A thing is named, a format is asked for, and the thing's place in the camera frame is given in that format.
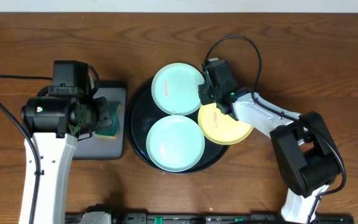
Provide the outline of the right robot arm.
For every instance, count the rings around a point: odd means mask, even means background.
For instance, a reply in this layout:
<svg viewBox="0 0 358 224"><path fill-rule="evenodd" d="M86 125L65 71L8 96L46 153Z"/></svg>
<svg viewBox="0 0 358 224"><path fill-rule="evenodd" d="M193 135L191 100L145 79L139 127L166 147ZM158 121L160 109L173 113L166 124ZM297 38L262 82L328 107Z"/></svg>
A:
<svg viewBox="0 0 358 224"><path fill-rule="evenodd" d="M228 62L207 59L205 82L198 87L202 105L215 103L222 114L247 123L270 138L280 174L288 187L281 209L286 222L313 223L322 196L338 175L343 160L320 114L285 111L250 88L241 88Z"/></svg>

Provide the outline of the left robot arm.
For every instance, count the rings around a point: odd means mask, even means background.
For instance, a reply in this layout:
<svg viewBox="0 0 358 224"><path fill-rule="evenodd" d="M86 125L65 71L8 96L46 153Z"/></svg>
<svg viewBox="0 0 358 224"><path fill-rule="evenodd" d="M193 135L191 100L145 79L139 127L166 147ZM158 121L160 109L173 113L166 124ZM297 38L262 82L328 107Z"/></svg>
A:
<svg viewBox="0 0 358 224"><path fill-rule="evenodd" d="M70 166L81 135L112 125L105 97L95 98L95 69L76 60L56 60L52 85L30 98L21 117L26 170L20 223L63 223Z"/></svg>

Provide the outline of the green yellow sponge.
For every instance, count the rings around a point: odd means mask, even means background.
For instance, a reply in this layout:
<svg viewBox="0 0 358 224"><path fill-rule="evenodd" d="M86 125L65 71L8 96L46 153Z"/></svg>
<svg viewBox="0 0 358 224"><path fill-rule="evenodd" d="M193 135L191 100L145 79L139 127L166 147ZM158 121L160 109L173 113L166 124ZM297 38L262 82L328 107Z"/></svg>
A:
<svg viewBox="0 0 358 224"><path fill-rule="evenodd" d="M94 133L97 138L117 139L119 135L119 122L117 118L121 104L116 102L108 103L108 109L112 118L112 125L108 128L100 129Z"/></svg>

